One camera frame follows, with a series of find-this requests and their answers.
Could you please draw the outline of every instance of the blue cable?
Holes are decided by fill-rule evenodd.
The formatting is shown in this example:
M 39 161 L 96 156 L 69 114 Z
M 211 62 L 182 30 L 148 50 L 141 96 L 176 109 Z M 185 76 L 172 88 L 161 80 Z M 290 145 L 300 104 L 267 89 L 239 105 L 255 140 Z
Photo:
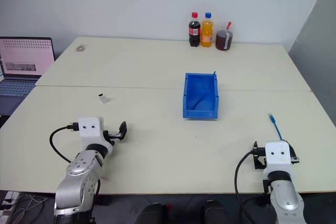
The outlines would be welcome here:
M 279 129 L 278 129 L 277 123 L 275 122 L 275 118 L 274 118 L 274 116 L 273 116 L 271 113 L 269 113 L 268 116 L 269 116 L 269 118 L 271 119 L 271 122 L 274 124 L 275 129 L 277 130 L 280 140 L 283 140 L 283 139 L 282 139 L 282 136 L 281 136 L 281 134 L 280 134 L 280 131 L 279 131 Z

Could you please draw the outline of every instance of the bottle label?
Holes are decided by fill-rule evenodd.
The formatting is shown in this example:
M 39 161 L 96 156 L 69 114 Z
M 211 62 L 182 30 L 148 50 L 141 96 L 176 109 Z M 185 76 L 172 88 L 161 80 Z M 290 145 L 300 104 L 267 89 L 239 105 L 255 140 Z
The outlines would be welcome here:
M 196 28 L 196 29 L 189 28 L 189 34 L 190 34 L 190 35 L 199 35 L 199 34 L 200 34 L 200 31 L 201 31 L 200 28 Z
M 212 36 L 202 36 L 201 41 L 203 42 L 211 42 Z

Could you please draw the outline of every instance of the white table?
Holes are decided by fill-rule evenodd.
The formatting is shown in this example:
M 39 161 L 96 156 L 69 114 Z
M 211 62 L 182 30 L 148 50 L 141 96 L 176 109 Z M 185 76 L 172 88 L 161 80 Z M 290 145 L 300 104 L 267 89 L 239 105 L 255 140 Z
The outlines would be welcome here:
M 223 52 L 187 41 L 92 37 L 78 37 L 37 85 L 182 89 L 186 72 L 214 71 L 220 90 L 310 90 L 282 45 L 232 44 Z
M 97 94 L 111 99 L 102 104 Z M 336 129 L 307 91 L 220 91 L 217 121 L 182 118 L 178 89 L 36 87 L 0 129 L 0 189 L 55 192 L 67 163 L 49 135 L 82 116 L 102 116 L 107 130 L 127 121 L 127 139 L 106 161 L 102 194 L 233 193 L 234 170 L 254 141 L 278 135 L 300 157 L 294 184 L 300 192 L 336 191 Z M 69 158 L 82 150 L 79 133 L 55 135 Z M 262 172 L 248 158 L 239 171 L 242 193 L 262 192 Z

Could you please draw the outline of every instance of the gray wall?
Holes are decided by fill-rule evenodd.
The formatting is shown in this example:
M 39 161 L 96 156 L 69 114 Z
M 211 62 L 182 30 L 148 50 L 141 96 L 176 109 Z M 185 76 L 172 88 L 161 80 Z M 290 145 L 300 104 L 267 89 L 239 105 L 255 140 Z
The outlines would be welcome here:
M 336 0 L 317 0 L 289 55 L 336 125 Z

